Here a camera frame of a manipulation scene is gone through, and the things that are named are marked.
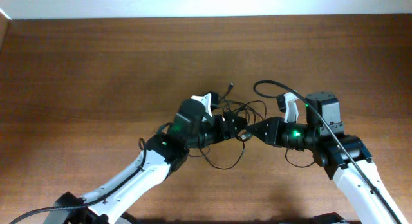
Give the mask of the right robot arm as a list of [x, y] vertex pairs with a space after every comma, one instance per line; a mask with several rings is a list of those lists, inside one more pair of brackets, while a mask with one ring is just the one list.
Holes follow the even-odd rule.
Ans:
[[362, 223], [406, 223], [385, 188], [362, 140], [344, 132], [339, 101], [331, 92], [305, 97], [306, 123], [297, 123], [297, 97], [279, 98], [283, 117], [271, 117], [245, 129], [267, 145], [297, 151], [309, 150], [314, 162], [344, 193]]

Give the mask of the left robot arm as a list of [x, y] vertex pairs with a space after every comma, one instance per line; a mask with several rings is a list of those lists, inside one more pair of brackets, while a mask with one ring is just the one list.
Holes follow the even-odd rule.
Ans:
[[126, 211], [145, 192], [165, 181], [186, 161], [191, 148], [200, 149], [231, 138], [247, 126], [247, 119], [227, 111], [211, 116], [199, 100], [181, 103], [167, 132], [161, 130], [144, 143], [129, 166], [92, 192], [77, 198], [67, 192], [55, 203], [46, 223], [130, 223]]

